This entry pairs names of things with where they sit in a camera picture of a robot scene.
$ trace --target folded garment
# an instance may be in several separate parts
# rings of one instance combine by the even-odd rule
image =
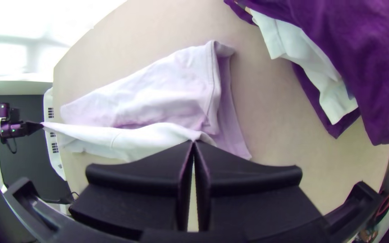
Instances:
[[[313,106],[319,120],[322,122],[323,126],[327,130],[327,132],[333,136],[334,138],[338,138],[346,129],[348,129],[357,119],[360,117],[359,109],[355,109],[349,114],[340,119],[340,121],[336,124],[331,124],[330,120],[326,116],[324,110],[319,104],[320,92],[319,90],[312,84],[312,82],[307,77],[304,69],[300,67],[298,64],[293,63],[292,67],[294,68],[295,75],[298,78],[299,83],[301,84],[302,89],[306,93],[306,96],[310,103]]]
[[[179,50],[61,107],[66,124],[135,129],[170,122],[250,159],[230,84],[234,50],[216,41]]]
[[[42,122],[45,131],[58,135],[58,146],[73,153],[90,153],[133,162],[187,140],[216,145],[205,133],[172,123],[154,123],[138,129],[77,126]]]
[[[224,1],[235,8],[233,0]],[[239,3],[301,28],[331,60],[355,96],[371,142],[389,143],[389,0]],[[248,13],[236,13],[247,19]]]
[[[285,58],[301,66],[319,90],[319,103],[332,125],[355,110],[355,98],[349,98],[346,86],[330,59],[303,32],[290,23],[250,10],[259,26],[271,59]]]

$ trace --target white cloth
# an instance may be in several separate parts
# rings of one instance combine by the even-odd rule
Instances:
[[[76,126],[42,122],[45,131],[55,132],[61,148],[74,153],[90,153],[106,158],[133,162],[166,150],[187,140],[202,140],[216,146],[201,131],[194,131],[172,123],[155,123],[138,129]]]
[[[231,96],[233,53],[216,41],[179,50],[63,105],[61,117],[66,124],[122,129],[174,123],[204,132],[217,147],[250,159]]]
[[[331,124],[336,124],[358,105],[349,98],[346,86],[327,55],[304,33],[290,23],[250,10],[259,26],[271,59],[285,58],[300,65],[319,90],[319,103]]]

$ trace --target purple fabric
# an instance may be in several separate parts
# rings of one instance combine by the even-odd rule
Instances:
[[[354,123],[355,120],[358,119],[358,117],[360,117],[360,111],[356,109],[345,115],[338,123],[332,125],[325,112],[322,110],[321,104],[319,103],[319,90],[312,84],[302,67],[295,63],[292,65],[301,87],[306,93],[308,100],[315,109],[315,112],[324,125],[325,129],[331,136],[338,138],[349,126],[352,125],[352,123]]]
[[[240,3],[302,28],[355,95],[371,142],[389,143],[389,0]]]

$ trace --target table surface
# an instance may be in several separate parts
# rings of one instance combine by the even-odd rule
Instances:
[[[94,26],[54,69],[54,106],[121,79],[174,51],[217,40],[236,49],[232,94],[252,161],[298,165],[300,187],[322,213],[344,202],[365,181],[378,190],[389,145],[374,147],[358,119],[331,137],[287,60],[271,60],[259,29],[240,20],[222,0],[130,0]],[[120,161],[60,149],[70,189],[87,185],[85,167]]]

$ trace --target black wall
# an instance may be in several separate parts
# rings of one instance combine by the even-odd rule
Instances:
[[[0,102],[7,102],[11,107],[19,108],[22,120],[43,121],[42,95],[0,96]],[[50,165],[43,130],[29,137],[18,138],[16,143],[16,154],[12,154],[6,145],[0,144],[1,170],[8,186],[25,176],[33,181],[42,198],[58,200],[70,193],[67,182],[63,181]],[[33,239],[10,210],[1,193],[0,227],[11,242],[21,243]]]

